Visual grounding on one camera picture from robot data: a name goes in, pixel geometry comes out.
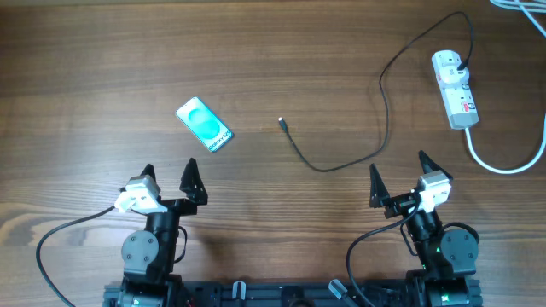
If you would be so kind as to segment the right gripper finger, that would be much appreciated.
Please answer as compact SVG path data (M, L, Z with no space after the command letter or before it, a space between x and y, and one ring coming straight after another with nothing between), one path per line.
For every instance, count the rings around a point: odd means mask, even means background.
M440 165L436 164L423 150L418 152L421 168L425 174L432 173L434 171L442 171L449 180L453 179L453 176L447 172Z
M369 206L371 208L383 207L386 205L387 201L390 199L390 194L388 193L388 190L385 184L383 183L383 180L375 164L370 165L369 171L370 171Z

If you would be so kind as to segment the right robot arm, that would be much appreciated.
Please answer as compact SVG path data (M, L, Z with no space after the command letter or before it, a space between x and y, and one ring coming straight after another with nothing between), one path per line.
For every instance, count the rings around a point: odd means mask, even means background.
M423 151L418 153L423 174L406 194L391 196L375 165L370 170L372 208L383 208L387 219L399 224L410 253L421 269L407 273L415 306L481 306L476 273L479 235L465 223L442 223L436 207L450 198L453 177Z

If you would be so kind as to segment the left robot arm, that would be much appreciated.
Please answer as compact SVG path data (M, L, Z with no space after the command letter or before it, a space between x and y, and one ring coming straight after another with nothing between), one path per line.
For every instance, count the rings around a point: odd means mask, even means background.
M200 178L198 165L191 158L180 180L179 190L185 196L164 200L156 182L154 167L146 165L142 173L132 177L121 189L114 203L120 212L143 214L143 230L130 234L121 247L124 277L120 289L105 299L105 306L188 306L191 296L182 278L172 273L184 253L176 254L177 238L183 231L180 218L193 216L198 207L208 201L208 194Z

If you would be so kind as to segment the teal Samsung Galaxy smartphone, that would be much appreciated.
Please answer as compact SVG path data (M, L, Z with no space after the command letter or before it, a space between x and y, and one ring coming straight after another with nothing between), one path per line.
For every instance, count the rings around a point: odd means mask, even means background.
M217 152L233 136L233 132L198 97L193 96L177 111L176 116L212 153Z

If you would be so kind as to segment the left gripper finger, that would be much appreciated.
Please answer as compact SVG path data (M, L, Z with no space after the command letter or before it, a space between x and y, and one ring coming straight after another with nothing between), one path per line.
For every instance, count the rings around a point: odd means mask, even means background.
M141 176L150 176L154 181L156 180L156 175L154 171L154 166L147 164L141 172Z
M208 193L200 178L197 161L190 158L181 176L179 190L186 194L186 197L197 205L206 205Z

